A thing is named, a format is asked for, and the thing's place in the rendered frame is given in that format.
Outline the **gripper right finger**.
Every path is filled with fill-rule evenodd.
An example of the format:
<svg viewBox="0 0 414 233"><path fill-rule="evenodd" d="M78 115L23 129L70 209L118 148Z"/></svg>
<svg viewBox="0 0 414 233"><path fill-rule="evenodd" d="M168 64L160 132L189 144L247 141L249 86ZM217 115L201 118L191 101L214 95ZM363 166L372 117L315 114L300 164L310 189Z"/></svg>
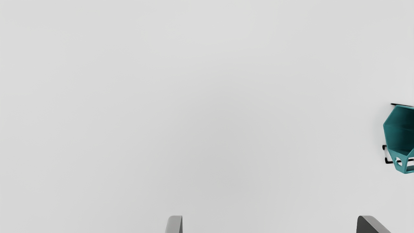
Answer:
<svg viewBox="0 0 414 233"><path fill-rule="evenodd" d="M356 233L391 233L379 220L373 216L359 216L357 218Z"/></svg>

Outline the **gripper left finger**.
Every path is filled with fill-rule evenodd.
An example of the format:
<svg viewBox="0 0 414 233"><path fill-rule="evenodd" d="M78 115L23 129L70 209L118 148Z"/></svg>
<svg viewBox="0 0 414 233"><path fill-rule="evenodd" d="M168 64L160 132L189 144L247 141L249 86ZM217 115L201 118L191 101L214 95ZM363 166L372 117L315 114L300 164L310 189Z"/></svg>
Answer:
<svg viewBox="0 0 414 233"><path fill-rule="evenodd" d="M182 216L170 216L165 233L182 233Z"/></svg>

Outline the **teal faceted mug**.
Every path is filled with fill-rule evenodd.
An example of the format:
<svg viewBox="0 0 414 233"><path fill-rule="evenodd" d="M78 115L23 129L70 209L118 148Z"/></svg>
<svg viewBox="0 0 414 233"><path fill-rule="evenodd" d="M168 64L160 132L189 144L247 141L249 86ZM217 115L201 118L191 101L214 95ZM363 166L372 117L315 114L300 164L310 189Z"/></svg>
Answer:
<svg viewBox="0 0 414 233"><path fill-rule="evenodd" d="M392 103L383 124L385 162L403 174L414 173L414 106Z"/></svg>

